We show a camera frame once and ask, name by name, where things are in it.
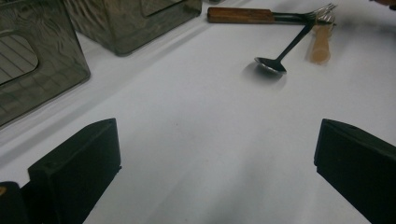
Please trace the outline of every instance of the utensil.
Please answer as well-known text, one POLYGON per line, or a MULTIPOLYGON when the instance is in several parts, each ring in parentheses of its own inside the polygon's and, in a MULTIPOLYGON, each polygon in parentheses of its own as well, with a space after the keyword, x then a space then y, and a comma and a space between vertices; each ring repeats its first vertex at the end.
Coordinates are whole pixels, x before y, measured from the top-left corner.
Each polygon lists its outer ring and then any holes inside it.
POLYGON ((312 29, 312 27, 315 24, 313 22, 309 22, 304 29, 297 34, 297 36, 291 41, 291 43, 283 50, 282 53, 276 58, 276 59, 266 59, 266 58, 255 58, 254 60, 261 65, 263 68, 280 74, 280 75, 285 75, 286 74, 286 69, 282 65, 281 61, 282 59, 296 46, 300 40, 303 39, 303 37, 309 33, 309 31, 312 29))
POLYGON ((332 35, 332 25, 335 21, 334 13, 330 12, 321 17, 324 21, 329 21, 332 24, 324 26, 314 26, 315 31, 315 43, 312 47, 311 53, 309 54, 309 60, 312 63, 323 64, 330 60, 329 51, 329 37, 332 35))
POLYGON ((316 22, 316 24, 329 24, 328 21, 317 20, 321 16, 332 11, 336 5, 328 4, 314 11, 299 13, 280 13, 272 12, 270 9, 257 8, 236 8, 236 7, 210 7, 207 10, 207 20, 209 22, 219 23, 296 23, 307 24, 316 22))

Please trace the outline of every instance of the light wooden handle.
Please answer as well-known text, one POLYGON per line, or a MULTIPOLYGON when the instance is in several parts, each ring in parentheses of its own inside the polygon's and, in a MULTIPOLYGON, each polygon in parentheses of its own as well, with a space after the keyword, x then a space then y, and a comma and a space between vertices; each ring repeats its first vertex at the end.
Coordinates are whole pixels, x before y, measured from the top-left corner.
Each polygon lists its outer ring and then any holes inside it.
POLYGON ((273 13, 269 9, 210 7, 207 20, 219 23, 273 23, 273 13))
POLYGON ((311 51, 310 60, 312 63, 326 63, 330 59, 329 36, 330 26, 316 27, 316 40, 311 51))

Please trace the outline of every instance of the tabletop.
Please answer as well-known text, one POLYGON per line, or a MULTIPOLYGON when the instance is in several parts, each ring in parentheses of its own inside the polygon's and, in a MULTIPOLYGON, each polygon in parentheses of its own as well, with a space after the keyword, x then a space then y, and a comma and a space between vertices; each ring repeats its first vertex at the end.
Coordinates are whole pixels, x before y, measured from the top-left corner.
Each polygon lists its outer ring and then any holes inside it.
POLYGON ((322 0, 204 1, 201 16, 117 57, 78 35, 89 81, 0 131, 0 180, 27 168, 84 126, 118 123, 122 169, 85 223, 369 223, 313 163, 323 119, 396 145, 396 12, 333 1, 330 60, 307 60, 308 34, 275 58, 301 25, 218 24, 209 7, 307 12, 322 0))

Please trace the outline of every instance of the black ladle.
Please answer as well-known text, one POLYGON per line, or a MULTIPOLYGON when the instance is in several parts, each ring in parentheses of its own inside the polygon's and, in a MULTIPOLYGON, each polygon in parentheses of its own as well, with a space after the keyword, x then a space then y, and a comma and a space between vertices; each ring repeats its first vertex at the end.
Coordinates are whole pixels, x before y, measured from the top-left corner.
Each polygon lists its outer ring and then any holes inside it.
POLYGON ((309 31, 312 29, 312 27, 315 25, 314 22, 309 22, 304 29, 297 34, 297 36, 291 41, 291 43, 283 50, 283 52, 276 58, 276 59, 266 59, 266 58, 255 58, 254 60, 259 63, 262 67, 265 69, 280 74, 280 75, 285 75, 286 74, 286 69, 282 65, 280 61, 291 51, 294 46, 296 46, 300 40, 304 38, 306 34, 309 33, 309 31))

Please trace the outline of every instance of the transparent gray container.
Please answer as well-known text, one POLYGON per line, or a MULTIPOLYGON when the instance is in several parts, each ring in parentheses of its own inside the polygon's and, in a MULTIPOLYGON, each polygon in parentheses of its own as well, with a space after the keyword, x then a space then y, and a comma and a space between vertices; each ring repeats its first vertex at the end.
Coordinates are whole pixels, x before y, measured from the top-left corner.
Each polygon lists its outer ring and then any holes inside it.
POLYGON ((201 14, 202 0, 64 0, 75 29, 122 56, 201 14))
POLYGON ((60 0, 0 0, 0 126, 90 77, 60 0))

